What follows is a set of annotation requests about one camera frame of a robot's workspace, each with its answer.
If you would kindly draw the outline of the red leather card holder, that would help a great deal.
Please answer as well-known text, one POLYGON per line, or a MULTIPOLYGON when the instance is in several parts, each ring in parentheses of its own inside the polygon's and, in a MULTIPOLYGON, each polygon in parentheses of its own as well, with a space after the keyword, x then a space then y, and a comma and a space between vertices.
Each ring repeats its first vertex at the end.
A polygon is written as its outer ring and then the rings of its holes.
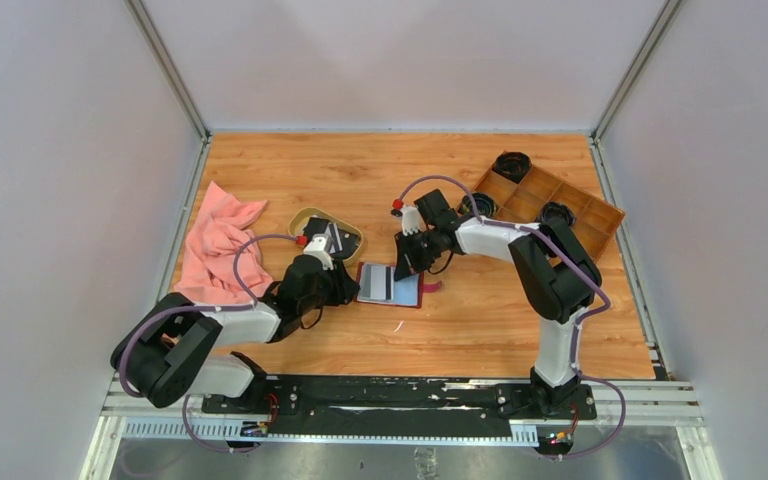
MULTIPOLYGON (((364 264, 366 263, 360 263, 358 267, 357 282, 360 289, 361 271, 364 264)), ((360 290, 355 297, 355 300, 366 304, 418 309, 422 306, 422 301, 425 294, 436 293, 441 290, 442 287, 442 281, 426 283, 423 274, 420 273, 398 282, 396 282, 393 278, 393 298, 389 302, 370 302, 359 300, 358 295, 360 290)))

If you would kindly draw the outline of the oval wooden tray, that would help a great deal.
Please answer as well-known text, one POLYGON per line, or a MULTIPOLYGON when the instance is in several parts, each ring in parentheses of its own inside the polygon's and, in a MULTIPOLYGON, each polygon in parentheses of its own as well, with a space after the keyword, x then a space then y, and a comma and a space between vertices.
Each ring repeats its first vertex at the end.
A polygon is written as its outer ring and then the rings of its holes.
POLYGON ((323 235, 330 241, 329 253, 345 265, 356 264, 366 244, 363 233, 355 226, 315 207, 299 210, 290 220, 288 233, 312 239, 323 235))

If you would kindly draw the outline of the white magnetic stripe card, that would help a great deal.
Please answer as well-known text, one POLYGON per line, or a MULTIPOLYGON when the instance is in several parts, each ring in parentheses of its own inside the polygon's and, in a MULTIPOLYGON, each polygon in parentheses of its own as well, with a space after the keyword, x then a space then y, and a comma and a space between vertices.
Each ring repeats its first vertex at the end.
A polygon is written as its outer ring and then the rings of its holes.
POLYGON ((393 298, 393 267, 366 263, 361 271, 359 300, 389 302, 393 298))

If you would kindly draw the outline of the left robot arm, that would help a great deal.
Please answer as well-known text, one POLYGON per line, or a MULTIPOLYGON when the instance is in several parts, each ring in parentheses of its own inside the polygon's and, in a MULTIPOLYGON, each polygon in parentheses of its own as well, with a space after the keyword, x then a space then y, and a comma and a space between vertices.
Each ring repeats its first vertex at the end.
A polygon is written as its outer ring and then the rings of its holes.
POLYGON ((262 369, 241 353, 213 356, 242 343, 280 342, 301 329, 304 317, 350 304, 360 290, 343 261, 324 265, 302 254, 257 302, 209 305, 170 293, 114 348, 110 365, 133 397, 166 408, 187 395, 221 395, 243 413, 266 400, 262 369))

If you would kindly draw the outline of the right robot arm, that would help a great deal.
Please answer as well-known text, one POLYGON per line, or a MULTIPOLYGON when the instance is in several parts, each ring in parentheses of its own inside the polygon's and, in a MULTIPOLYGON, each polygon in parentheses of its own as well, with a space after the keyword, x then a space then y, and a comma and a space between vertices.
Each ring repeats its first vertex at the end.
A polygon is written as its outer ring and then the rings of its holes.
POLYGON ((581 382, 581 327, 602 277, 566 221, 516 224, 459 213, 434 190, 409 205, 394 201, 401 224, 394 236, 394 277, 430 271, 444 253, 480 255, 511 263, 531 308, 540 318, 537 360, 530 371, 529 397, 544 417, 556 417, 571 403, 581 382))

